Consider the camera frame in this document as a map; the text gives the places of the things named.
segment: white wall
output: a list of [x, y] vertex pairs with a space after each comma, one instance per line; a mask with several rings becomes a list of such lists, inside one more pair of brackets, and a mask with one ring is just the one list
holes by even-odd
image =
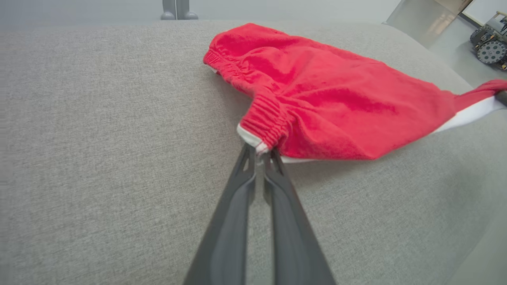
[[[400, 0], [190, 0], [200, 19], [387, 20]], [[157, 21], [162, 0], [0, 0], [2, 27]]]
[[507, 13], [507, 0], [474, 0], [463, 10], [463, 14], [484, 25], [496, 11]]
[[382, 23], [401, 0], [191, 0], [199, 19]]

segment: wheel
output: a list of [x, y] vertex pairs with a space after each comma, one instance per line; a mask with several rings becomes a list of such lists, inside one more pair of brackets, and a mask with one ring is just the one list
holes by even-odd
[[494, 31], [489, 26], [482, 26], [478, 29], [476, 29], [472, 35], [470, 36], [470, 42], [474, 45], [478, 44], [479, 42], [483, 42], [487, 39], [489, 39], [494, 34]]
[[501, 61], [507, 54], [507, 43], [501, 41], [490, 41], [481, 45], [477, 50], [477, 58], [485, 64], [492, 64]]

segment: gray floor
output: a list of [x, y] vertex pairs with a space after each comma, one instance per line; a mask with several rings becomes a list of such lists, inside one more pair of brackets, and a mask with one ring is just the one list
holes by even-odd
[[446, 62], [470, 85], [477, 87], [507, 72], [477, 60], [468, 41], [476, 29], [434, 0], [405, 0], [387, 20]]

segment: red garment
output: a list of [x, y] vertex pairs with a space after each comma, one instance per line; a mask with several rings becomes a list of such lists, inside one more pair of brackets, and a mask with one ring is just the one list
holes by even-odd
[[253, 97], [240, 126], [294, 158], [376, 159], [507, 89], [493, 80], [456, 96], [383, 62], [255, 24], [218, 34], [204, 63]]

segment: gray fabric surface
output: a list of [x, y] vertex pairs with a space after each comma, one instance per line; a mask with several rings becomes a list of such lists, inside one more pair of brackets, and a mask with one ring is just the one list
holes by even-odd
[[[240, 22], [3, 34], [2, 284], [180, 284], [242, 146], [249, 99], [202, 64]], [[260, 23], [456, 93], [384, 25]], [[507, 112], [373, 162], [288, 170], [341, 284], [444, 284], [507, 203]], [[248, 284], [270, 284], [269, 206], [250, 207]]]

